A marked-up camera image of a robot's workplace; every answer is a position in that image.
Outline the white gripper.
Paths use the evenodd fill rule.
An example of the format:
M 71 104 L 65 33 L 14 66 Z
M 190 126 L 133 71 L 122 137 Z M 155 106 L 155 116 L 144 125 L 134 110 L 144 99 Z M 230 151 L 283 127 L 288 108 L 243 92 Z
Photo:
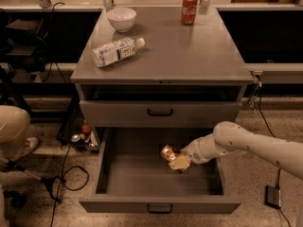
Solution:
M 204 146 L 205 139 L 203 137 L 193 140 L 186 147 L 181 149 L 181 154 L 169 157 L 169 167 L 172 170 L 185 171 L 189 168 L 190 162 L 196 165 L 208 162 L 208 159 L 203 154 Z

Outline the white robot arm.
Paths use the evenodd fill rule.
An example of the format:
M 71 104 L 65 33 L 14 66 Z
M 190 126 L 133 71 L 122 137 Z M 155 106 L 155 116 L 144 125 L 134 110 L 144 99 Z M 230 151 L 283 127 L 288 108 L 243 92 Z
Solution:
M 172 170 L 185 171 L 191 164 L 202 165 L 214 158 L 247 151 L 303 179 L 303 144 L 252 133 L 236 123 L 224 121 L 207 136 L 193 140 L 175 153 L 170 147 L 166 160 Z

